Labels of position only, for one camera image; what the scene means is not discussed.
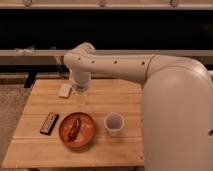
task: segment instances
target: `white cup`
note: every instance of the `white cup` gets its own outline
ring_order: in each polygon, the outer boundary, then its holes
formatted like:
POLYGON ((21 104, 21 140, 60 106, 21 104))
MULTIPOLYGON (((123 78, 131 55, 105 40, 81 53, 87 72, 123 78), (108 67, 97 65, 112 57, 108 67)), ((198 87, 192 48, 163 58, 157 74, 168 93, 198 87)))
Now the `white cup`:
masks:
POLYGON ((124 127, 124 117, 116 112, 109 113, 104 118, 104 126, 108 134, 115 137, 124 127))

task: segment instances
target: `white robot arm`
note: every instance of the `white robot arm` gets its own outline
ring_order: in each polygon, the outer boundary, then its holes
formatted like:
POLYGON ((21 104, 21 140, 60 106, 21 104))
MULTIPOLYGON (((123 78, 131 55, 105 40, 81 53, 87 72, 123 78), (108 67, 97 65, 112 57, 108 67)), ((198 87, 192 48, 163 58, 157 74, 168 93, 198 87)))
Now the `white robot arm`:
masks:
POLYGON ((163 55, 96 55, 83 43, 64 56, 76 88, 91 72, 145 84, 142 122, 146 171, 213 170, 213 86, 196 60, 163 55))

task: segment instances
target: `floor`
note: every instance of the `floor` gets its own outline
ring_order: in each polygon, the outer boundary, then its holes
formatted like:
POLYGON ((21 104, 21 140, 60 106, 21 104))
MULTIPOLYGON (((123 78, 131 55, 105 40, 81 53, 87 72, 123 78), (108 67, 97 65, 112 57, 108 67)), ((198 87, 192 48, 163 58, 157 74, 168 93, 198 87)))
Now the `floor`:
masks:
MULTIPOLYGON (((2 78, 0 76, 0 166, 9 146, 21 112, 31 88, 24 88, 25 76, 21 78, 2 78)), ((0 171, 25 171, 26 169, 2 169, 0 171)), ((41 169, 42 171, 143 171, 143 168, 78 168, 78 169, 41 169)))

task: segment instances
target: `wooden table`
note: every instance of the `wooden table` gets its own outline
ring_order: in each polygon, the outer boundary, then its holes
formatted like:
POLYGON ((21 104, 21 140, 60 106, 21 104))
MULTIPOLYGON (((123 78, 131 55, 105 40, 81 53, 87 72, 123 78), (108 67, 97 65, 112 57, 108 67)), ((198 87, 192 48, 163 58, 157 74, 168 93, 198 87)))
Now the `wooden table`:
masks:
POLYGON ((68 80, 36 81, 2 167, 143 166, 140 86, 118 79, 92 80, 85 104, 79 106, 75 95, 58 97, 62 83, 68 80), (60 118, 51 136, 45 136, 39 130, 51 111, 60 113, 60 118), (78 111, 91 115, 97 127, 95 138, 84 152, 68 149, 58 135, 64 117, 78 111), (113 111, 125 117, 125 127, 116 138, 107 135, 103 125, 104 116, 113 111))

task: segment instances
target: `dark wall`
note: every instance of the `dark wall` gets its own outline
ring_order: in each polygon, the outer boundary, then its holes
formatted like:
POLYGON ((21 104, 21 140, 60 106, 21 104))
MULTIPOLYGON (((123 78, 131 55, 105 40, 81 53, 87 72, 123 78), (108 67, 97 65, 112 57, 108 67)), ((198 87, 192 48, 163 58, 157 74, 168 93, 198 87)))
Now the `dark wall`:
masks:
POLYGON ((213 49, 213 11, 0 10, 0 49, 213 49))

